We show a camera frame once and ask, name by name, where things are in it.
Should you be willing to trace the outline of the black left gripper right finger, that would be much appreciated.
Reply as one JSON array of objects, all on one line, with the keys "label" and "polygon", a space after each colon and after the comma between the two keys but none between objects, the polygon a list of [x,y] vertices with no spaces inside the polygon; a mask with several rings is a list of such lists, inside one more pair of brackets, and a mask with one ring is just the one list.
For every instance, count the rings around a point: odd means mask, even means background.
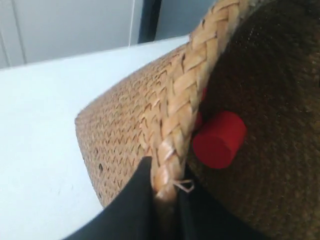
[{"label": "black left gripper right finger", "polygon": [[179,240],[269,240],[226,210],[185,168],[185,176],[194,183],[190,193],[178,192]]}]

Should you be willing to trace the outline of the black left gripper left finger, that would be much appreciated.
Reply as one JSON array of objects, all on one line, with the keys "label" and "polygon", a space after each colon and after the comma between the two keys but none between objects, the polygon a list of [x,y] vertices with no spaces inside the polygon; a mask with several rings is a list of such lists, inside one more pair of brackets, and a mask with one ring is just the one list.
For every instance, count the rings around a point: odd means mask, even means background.
[{"label": "black left gripper left finger", "polygon": [[143,157],[119,195],[67,240],[151,240],[154,238],[151,157]]}]

